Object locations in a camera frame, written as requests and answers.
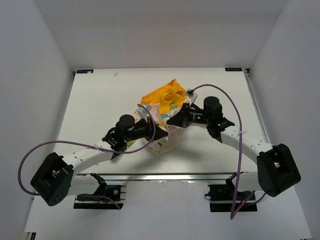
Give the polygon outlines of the blue right corner label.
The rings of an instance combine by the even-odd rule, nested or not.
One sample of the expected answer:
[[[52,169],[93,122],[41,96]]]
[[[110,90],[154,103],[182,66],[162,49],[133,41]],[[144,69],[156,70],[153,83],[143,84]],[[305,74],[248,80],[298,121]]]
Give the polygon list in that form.
[[[243,69],[241,67],[225,67],[226,72],[242,72]]]

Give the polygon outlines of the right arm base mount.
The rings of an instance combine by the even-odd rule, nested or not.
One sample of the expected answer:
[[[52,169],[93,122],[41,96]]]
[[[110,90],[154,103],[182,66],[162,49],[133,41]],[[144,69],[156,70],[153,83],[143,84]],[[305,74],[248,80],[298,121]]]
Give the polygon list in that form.
[[[232,210],[233,191],[227,190],[226,184],[208,185],[208,193],[204,198],[209,201],[211,213],[230,213]],[[239,212],[257,212],[256,196],[253,195],[250,200],[239,210]]]

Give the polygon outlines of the blue corner label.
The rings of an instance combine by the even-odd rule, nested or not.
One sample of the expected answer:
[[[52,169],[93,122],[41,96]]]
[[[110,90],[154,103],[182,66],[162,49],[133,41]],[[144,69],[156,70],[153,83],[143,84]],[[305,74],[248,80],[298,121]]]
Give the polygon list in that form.
[[[241,67],[225,67],[226,72],[242,72],[243,69]]]
[[[78,69],[76,74],[92,74],[93,72],[93,69]]]

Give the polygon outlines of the aluminium right side rail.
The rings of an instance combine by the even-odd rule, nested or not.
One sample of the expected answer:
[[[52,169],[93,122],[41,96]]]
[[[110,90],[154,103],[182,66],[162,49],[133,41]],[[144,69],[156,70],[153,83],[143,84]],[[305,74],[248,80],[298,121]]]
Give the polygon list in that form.
[[[249,85],[249,72],[242,71],[244,80],[242,83],[240,116],[242,121],[242,154],[245,156],[244,168],[239,181],[245,185],[257,185],[258,181],[258,157],[266,156],[273,151],[273,145],[268,142],[262,119],[259,115],[253,93]]]

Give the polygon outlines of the aluminium front table rail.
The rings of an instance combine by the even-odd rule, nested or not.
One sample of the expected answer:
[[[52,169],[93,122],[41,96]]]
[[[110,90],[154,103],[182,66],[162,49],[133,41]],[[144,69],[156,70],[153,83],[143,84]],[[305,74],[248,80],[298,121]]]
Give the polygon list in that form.
[[[84,184],[85,181],[92,182],[97,181],[99,183],[104,182],[128,182],[128,181],[218,181],[218,180],[226,180],[228,178],[236,177],[236,173],[204,173],[204,174],[130,174],[130,175],[123,175],[123,174],[97,174],[97,173],[90,173],[90,174],[80,174],[73,176],[70,174],[64,174],[62,176],[58,176],[57,174],[54,175],[46,175],[42,178],[45,184],[47,185],[64,185],[70,187],[72,182],[78,184]]]

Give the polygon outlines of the blue left corner label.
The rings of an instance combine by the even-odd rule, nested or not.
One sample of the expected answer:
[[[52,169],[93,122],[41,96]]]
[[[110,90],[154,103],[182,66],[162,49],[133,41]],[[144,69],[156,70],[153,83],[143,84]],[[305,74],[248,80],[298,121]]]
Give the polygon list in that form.
[[[76,74],[92,74],[93,72],[93,69],[78,69]]]

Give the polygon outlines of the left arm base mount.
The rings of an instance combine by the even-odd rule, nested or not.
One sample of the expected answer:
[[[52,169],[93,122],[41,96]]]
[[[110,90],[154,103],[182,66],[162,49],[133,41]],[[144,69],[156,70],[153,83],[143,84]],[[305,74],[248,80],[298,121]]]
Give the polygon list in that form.
[[[93,194],[77,195],[73,208],[76,210],[121,210],[126,199],[127,186],[104,184]]]

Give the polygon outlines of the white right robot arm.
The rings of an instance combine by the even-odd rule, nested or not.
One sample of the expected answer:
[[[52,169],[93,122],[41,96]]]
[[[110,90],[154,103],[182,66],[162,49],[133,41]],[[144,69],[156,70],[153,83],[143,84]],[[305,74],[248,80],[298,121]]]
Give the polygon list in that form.
[[[223,116],[223,107],[217,97],[206,97],[203,108],[184,103],[180,111],[166,123],[182,128],[190,124],[205,125],[213,139],[238,150],[240,155],[256,164],[256,171],[240,172],[226,180],[226,195],[233,200],[245,191],[262,191],[270,197],[276,197],[301,181],[289,147],[282,143],[272,145],[262,142],[241,132]]]

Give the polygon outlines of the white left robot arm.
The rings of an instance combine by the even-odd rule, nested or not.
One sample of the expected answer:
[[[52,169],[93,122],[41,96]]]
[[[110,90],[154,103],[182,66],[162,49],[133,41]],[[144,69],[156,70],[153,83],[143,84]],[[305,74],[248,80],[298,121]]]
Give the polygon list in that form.
[[[156,141],[167,136],[168,132],[154,124],[150,117],[135,121],[132,115],[125,114],[93,147],[66,155],[50,153],[30,184],[49,206],[55,206],[71,195],[99,200],[106,196],[107,183],[97,173],[82,175],[81,172],[122,155],[130,142],[138,139]]]

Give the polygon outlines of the cream dinosaur print baby jacket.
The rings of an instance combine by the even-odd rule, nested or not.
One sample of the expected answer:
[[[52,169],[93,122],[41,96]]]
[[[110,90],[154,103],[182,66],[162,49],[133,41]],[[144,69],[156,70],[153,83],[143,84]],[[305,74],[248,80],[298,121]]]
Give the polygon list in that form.
[[[187,95],[176,79],[141,98],[140,104],[151,113],[156,126],[168,133],[148,145],[155,154],[162,155],[178,146],[183,128],[168,125],[167,121],[178,114],[184,103],[191,105],[196,99],[197,96]]]

